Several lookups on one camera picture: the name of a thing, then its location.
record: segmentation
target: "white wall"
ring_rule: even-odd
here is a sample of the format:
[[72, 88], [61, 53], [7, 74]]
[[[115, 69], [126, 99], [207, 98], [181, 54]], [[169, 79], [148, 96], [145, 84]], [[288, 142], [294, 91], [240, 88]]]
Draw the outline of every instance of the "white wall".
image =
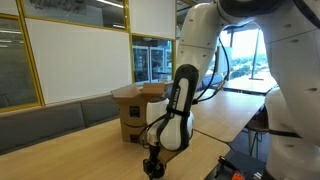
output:
[[175, 39], [175, 0], [129, 0], [132, 33]]
[[19, 15], [15, 0], [0, 0], [0, 13]]
[[46, 104], [131, 84], [128, 33], [34, 19], [26, 22]]

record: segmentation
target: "glass window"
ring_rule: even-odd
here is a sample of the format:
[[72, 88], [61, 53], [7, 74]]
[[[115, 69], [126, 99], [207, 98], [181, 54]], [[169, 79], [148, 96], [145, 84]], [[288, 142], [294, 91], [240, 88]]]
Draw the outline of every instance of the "glass window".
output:
[[122, 0], [23, 0], [27, 16], [125, 28]]
[[0, 17], [0, 108], [38, 103], [18, 20]]
[[262, 31], [255, 24], [229, 31], [231, 39], [230, 79], [272, 78]]
[[[223, 44], [223, 46], [225, 47], [225, 50], [227, 52], [228, 58], [231, 58], [231, 52], [232, 49], [230, 48], [230, 44], [231, 44], [231, 33], [228, 33], [227, 30], [222, 31], [220, 33], [220, 39], [221, 42]], [[217, 43], [217, 52], [215, 53], [215, 55], [212, 58], [212, 61], [209, 65], [208, 71], [204, 77], [205, 78], [211, 78], [213, 70], [214, 70], [214, 66], [215, 66], [215, 59], [218, 58], [219, 59], [219, 64], [218, 64], [218, 69], [217, 69], [217, 73], [222, 74], [222, 75], [226, 75], [227, 74], [227, 61], [225, 58], [225, 54], [224, 51], [221, 49], [221, 44]]]
[[172, 79], [172, 41], [132, 36], [134, 82], [163, 82]]

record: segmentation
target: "ceiling light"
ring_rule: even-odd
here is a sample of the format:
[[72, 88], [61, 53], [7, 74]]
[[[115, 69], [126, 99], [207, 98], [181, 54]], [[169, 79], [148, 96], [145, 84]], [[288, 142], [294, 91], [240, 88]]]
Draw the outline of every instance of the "ceiling light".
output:
[[110, 5], [115, 6], [115, 7], [123, 8], [122, 5], [119, 5], [119, 4], [116, 4], [116, 3], [112, 3], [110, 1], [106, 1], [106, 0], [97, 0], [97, 1], [102, 2], [102, 3], [106, 3], [106, 4], [110, 4]]
[[0, 30], [0, 32], [3, 32], [3, 33], [13, 33], [13, 34], [21, 34], [20, 31]]
[[124, 26], [114, 24], [113, 27], [124, 28]]
[[12, 41], [9, 41], [9, 40], [0, 40], [0, 42], [12, 42]]

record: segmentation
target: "bench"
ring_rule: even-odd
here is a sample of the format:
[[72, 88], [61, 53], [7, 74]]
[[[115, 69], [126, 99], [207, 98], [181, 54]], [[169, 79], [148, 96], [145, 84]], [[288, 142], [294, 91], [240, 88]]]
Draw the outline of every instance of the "bench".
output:
[[[165, 85], [170, 96], [172, 83]], [[119, 117], [111, 95], [0, 117], [0, 155]]]

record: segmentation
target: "wooden table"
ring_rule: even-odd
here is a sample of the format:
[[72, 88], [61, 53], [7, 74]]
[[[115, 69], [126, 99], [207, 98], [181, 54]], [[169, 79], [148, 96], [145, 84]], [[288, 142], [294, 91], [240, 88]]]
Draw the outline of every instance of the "wooden table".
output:
[[277, 82], [274, 79], [253, 80], [248, 78], [236, 78], [227, 81], [223, 85], [224, 90], [266, 95]]
[[[163, 179], [204, 179], [229, 147], [194, 132], [191, 145], [168, 163]], [[0, 156], [0, 179], [144, 180], [148, 150], [121, 141], [114, 120]]]
[[[208, 89], [202, 98], [212, 92]], [[223, 142], [232, 142], [263, 104], [264, 96], [220, 91], [215, 97], [192, 106], [193, 128]]]

